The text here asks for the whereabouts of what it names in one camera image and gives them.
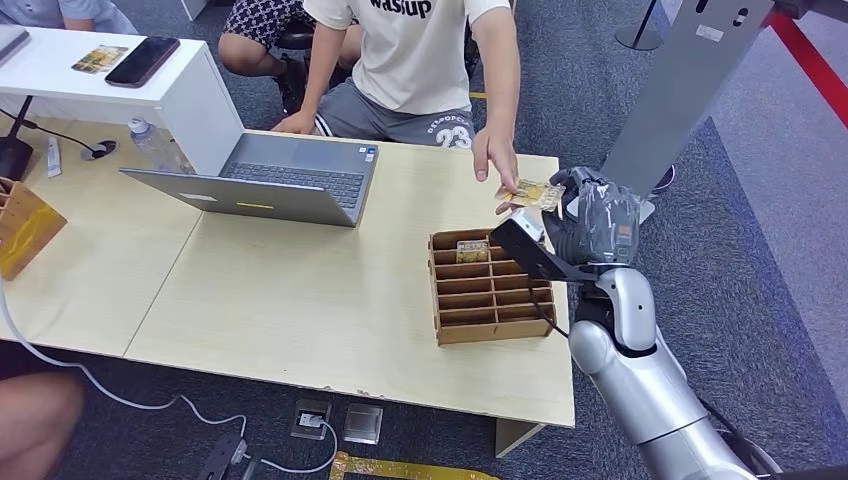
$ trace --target table leg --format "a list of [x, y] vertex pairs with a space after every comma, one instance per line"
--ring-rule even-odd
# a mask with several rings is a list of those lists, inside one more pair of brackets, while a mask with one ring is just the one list
[[503, 458], [545, 427], [541, 423], [519, 422], [503, 418], [497, 420], [498, 426], [495, 433], [495, 457], [497, 458]]

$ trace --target gold card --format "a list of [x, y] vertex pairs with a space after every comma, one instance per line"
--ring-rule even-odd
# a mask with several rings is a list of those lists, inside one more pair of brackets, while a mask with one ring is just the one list
[[127, 50], [129, 50], [127, 47], [100, 45], [79, 59], [71, 68], [85, 73], [106, 72], [112, 68], [112, 65], [118, 63], [118, 60], [127, 53]]
[[495, 193], [495, 198], [504, 202], [521, 205], [524, 207], [536, 207], [552, 212], [556, 210], [565, 187], [551, 185], [550, 183], [531, 182], [530, 180], [519, 180], [518, 193], [510, 193], [501, 186]]
[[456, 242], [456, 263], [474, 263], [488, 261], [488, 240], [460, 240]]

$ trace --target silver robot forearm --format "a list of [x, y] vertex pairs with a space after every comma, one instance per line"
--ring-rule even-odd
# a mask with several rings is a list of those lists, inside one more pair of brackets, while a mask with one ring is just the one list
[[[614, 332], [595, 321], [575, 319], [569, 338], [572, 356], [654, 478], [755, 479], [710, 424], [663, 340], [645, 277], [633, 269], [613, 269], [601, 275], [597, 286], [613, 302]], [[649, 348], [644, 348], [646, 329], [654, 339]]]

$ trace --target power outlet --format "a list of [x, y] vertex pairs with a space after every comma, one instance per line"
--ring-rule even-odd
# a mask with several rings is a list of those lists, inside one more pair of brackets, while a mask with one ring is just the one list
[[312, 440], [323, 440], [327, 435], [327, 427], [319, 425], [310, 427], [302, 425], [301, 416], [303, 414], [318, 415], [325, 422], [330, 421], [330, 402], [322, 402], [320, 400], [300, 399], [294, 407], [294, 417], [291, 422], [291, 436], [298, 438], [309, 438]]

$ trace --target patterned shorts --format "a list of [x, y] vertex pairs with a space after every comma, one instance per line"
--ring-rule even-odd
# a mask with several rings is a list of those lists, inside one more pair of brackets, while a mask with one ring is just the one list
[[241, 35], [270, 50], [292, 21], [315, 24], [303, 9], [303, 0], [237, 0], [224, 33]]

